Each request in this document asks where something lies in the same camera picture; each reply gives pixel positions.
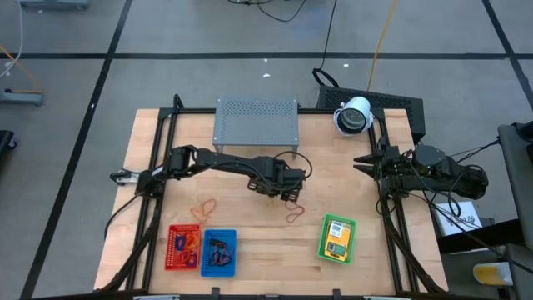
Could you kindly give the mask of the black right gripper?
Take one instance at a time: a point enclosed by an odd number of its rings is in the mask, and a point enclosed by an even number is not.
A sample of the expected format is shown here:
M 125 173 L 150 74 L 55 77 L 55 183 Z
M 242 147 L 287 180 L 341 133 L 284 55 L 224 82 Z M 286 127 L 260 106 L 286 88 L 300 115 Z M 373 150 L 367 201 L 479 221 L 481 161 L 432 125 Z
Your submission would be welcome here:
M 377 155 L 367 154 L 353 159 L 356 163 L 374 164 L 376 170 L 370 165 L 354 164 L 353 167 L 376 180 L 380 196 L 394 194 L 402 189 L 401 175 L 396 167 L 400 162 L 401 154 L 398 146 L 390 146 L 385 138 L 380 138 L 377 144 Z

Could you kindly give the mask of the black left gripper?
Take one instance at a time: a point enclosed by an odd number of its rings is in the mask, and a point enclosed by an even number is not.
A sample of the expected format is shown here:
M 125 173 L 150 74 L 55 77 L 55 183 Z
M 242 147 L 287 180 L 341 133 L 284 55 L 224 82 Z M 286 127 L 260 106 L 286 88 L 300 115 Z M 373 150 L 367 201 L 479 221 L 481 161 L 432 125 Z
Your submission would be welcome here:
M 287 167 L 254 169 L 247 188 L 270 198 L 279 197 L 282 201 L 296 203 L 306 179 L 306 171 L 302 169 Z

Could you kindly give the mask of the yellow card pack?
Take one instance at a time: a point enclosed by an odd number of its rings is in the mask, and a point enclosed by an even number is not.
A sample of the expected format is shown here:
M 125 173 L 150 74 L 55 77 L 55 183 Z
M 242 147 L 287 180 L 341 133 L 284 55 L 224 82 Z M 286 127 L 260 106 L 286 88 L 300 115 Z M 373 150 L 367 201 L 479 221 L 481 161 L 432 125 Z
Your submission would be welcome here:
M 331 219 L 326 228 L 324 255 L 334 261 L 349 263 L 354 229 L 352 222 Z

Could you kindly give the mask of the orange rubber band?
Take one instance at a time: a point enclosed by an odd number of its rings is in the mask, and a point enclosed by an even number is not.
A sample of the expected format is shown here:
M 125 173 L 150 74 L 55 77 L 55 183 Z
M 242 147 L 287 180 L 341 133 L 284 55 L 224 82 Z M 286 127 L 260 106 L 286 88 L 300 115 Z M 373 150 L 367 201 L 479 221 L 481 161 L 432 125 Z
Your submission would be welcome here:
M 199 223 L 204 223 L 209 219 L 216 207 L 217 200 L 215 198 L 210 198 L 199 206 L 192 207 L 190 213 Z

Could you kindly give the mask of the blue plastic basket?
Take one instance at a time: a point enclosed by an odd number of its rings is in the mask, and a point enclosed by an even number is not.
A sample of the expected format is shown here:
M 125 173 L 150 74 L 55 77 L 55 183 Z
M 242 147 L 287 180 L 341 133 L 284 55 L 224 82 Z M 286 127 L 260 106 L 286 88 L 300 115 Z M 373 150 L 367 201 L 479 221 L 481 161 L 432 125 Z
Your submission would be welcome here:
M 227 245 L 228 252 L 232 255 L 232 262 L 224 267 L 212 263 L 214 246 L 209 244 L 209 239 L 215 238 Z M 201 262 L 201 276 L 206 278 L 233 278 L 236 273 L 237 263 L 237 231 L 235 229 L 207 229 L 204 232 L 203 251 Z

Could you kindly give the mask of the grey perforated metal shelf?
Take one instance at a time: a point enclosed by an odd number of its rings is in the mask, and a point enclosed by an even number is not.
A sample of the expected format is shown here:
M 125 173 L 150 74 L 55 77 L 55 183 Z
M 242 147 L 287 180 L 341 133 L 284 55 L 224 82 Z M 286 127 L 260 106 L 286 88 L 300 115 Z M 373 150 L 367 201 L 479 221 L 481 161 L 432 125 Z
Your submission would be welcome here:
M 217 100 L 212 146 L 299 147 L 299 105 L 295 99 Z

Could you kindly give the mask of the green plastic basket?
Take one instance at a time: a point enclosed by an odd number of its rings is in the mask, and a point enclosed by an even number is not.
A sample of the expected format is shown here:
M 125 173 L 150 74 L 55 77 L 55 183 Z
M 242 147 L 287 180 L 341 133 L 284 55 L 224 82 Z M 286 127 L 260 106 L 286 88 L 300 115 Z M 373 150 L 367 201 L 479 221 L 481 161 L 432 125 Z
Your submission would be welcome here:
M 324 250 L 324 246 L 325 246 L 325 238 L 326 238 L 326 228 L 327 228 L 327 225 L 329 223 L 329 221 L 331 219 L 338 219 L 338 220 L 341 220 L 341 221 L 346 221 L 346 222 L 351 222 L 355 225 L 355 229 L 354 229 L 354 233 L 352 234 L 352 237 L 353 237 L 353 240 L 352 240 L 352 249 L 351 249 L 351 259 L 352 259 L 352 256 L 353 256 L 353 252 L 354 252 L 354 247 L 355 247 L 355 235 L 356 235 L 356 221 L 353 220 L 353 219 L 350 219 L 350 218 L 343 218 L 343 217 L 340 217 L 340 216 L 337 216 L 337 215 L 334 215 L 334 214 L 329 214 L 327 213 L 323 219 L 323 222 L 322 222 L 322 228 L 321 228 L 321 237 L 320 237 L 320 242 L 319 242 L 319 247 L 318 247 L 318 254 L 317 256 L 319 258 L 323 258 L 323 259 L 326 259 L 326 260 L 329 260 L 329 261 L 332 261 L 332 262 L 335 262 L 335 263 L 341 263 L 341 264 L 350 264 L 351 261 L 349 263 L 343 263 L 343 262 L 338 262 L 338 261 L 334 261 L 328 257 L 326 257 L 323 253 L 323 250 Z

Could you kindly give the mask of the white booklet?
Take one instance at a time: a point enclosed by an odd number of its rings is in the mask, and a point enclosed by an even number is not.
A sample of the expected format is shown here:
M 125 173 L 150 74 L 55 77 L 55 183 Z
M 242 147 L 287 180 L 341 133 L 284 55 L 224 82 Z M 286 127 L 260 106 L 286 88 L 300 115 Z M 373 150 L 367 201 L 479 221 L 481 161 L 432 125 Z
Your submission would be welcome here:
M 436 216 L 436 223 L 444 236 L 460 233 L 461 229 L 466 231 L 482 228 L 475 206 L 472 202 L 459 202 L 461 214 L 459 217 L 453 215 L 457 208 L 449 208 L 447 203 L 437 203 L 437 209 L 433 209 Z

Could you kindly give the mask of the black shelf board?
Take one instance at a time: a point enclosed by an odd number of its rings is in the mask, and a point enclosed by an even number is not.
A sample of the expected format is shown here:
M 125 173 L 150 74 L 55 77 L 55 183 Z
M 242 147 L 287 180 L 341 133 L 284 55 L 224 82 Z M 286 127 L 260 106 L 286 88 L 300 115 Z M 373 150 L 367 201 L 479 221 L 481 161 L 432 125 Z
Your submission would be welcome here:
M 523 228 L 519 219 L 499 222 L 481 229 L 437 238 L 441 253 L 459 253 L 514 243 L 533 249 L 533 227 Z

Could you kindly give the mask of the red plastic basket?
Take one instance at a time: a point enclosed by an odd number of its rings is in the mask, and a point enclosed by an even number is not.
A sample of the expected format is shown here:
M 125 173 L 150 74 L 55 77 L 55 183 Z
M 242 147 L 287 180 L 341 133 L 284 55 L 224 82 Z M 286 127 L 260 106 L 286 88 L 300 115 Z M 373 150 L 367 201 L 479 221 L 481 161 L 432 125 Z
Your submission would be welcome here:
M 179 235 L 186 236 L 189 232 L 198 232 L 201 238 L 201 230 L 199 224 L 174 224 L 168 228 L 167 252 L 165 258 L 165 269 L 167 271 L 192 270 L 197 268 L 187 267 L 186 264 L 179 264 L 177 262 L 177 254 L 179 252 L 175 249 L 174 246 L 175 237 Z M 200 252 L 197 254 L 197 266 L 199 263 L 200 255 L 201 249 Z

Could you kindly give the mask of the grey cart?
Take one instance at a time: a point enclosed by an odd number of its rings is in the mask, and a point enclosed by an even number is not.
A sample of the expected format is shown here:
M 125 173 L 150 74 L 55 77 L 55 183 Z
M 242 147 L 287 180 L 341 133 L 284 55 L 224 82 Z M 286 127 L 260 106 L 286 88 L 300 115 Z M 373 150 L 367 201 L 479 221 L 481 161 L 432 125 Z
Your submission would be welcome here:
M 533 121 L 498 127 L 517 219 L 533 228 Z M 516 300 L 533 300 L 533 249 L 506 244 Z

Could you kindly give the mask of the yellow white roll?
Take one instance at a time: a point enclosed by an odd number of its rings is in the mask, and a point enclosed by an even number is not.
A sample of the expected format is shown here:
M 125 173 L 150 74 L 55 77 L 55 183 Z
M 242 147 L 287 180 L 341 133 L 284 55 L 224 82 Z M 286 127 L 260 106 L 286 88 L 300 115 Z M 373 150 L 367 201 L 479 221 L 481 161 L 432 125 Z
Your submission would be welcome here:
M 512 286 L 513 279 L 508 262 L 478 263 L 472 268 L 475 280 L 489 286 Z

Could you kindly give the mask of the grey stand foot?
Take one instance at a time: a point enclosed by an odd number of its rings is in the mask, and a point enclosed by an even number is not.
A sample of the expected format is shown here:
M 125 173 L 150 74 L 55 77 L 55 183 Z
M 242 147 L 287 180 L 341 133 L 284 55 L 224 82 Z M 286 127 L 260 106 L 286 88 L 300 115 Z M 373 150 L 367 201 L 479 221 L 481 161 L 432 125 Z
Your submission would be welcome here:
M 39 107 L 43 104 L 43 95 L 41 92 L 15 92 L 5 89 L 0 92 L 0 103 L 28 104 Z

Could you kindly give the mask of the grey metal base plate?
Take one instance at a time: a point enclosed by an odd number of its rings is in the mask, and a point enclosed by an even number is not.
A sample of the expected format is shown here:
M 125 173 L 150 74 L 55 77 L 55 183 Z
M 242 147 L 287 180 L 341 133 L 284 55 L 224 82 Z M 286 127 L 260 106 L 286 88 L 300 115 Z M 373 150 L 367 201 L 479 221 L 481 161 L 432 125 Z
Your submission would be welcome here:
M 22 8 L 63 10 L 78 9 L 83 10 L 91 6 L 92 0 L 14 0 Z

